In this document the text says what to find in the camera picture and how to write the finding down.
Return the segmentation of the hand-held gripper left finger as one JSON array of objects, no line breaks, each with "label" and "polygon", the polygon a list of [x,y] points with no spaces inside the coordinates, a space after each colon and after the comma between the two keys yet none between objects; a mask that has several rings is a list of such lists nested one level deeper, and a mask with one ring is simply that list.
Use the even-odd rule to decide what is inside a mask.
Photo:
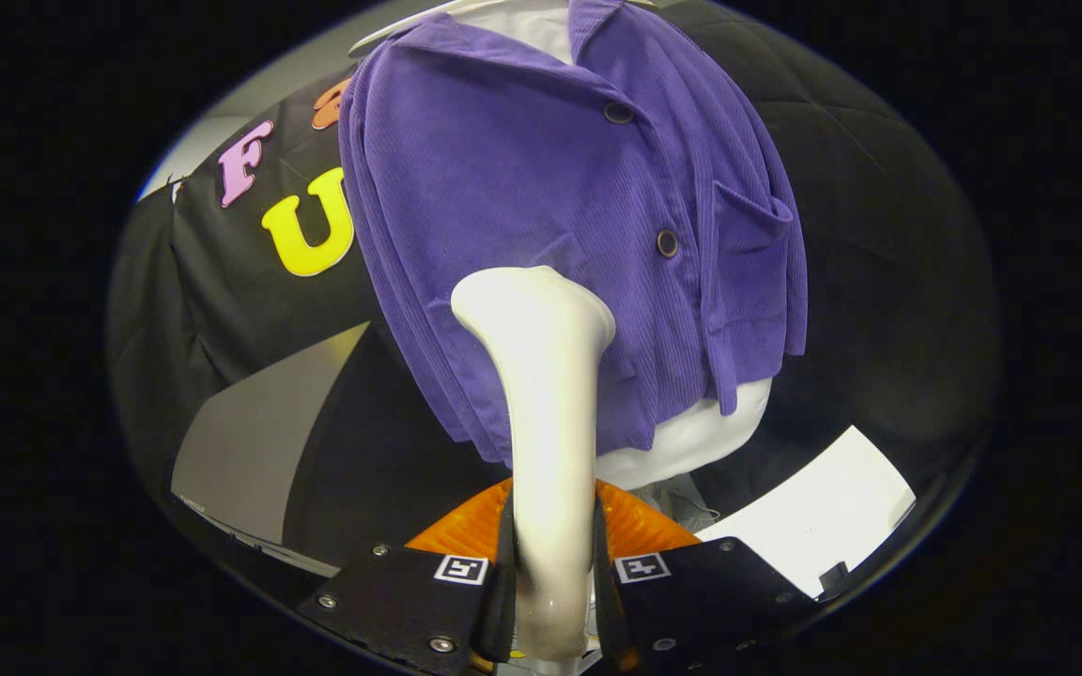
[{"label": "hand-held gripper left finger", "polygon": [[489,675],[516,629],[512,480],[403,546],[370,548],[296,606],[328,638],[408,675]]}]

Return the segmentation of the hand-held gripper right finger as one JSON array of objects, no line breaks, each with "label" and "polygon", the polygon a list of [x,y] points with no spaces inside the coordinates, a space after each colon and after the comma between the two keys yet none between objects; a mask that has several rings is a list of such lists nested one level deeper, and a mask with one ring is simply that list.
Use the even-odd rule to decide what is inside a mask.
[{"label": "hand-held gripper right finger", "polygon": [[694,534],[596,483],[596,675],[740,675],[819,604],[734,536]]}]

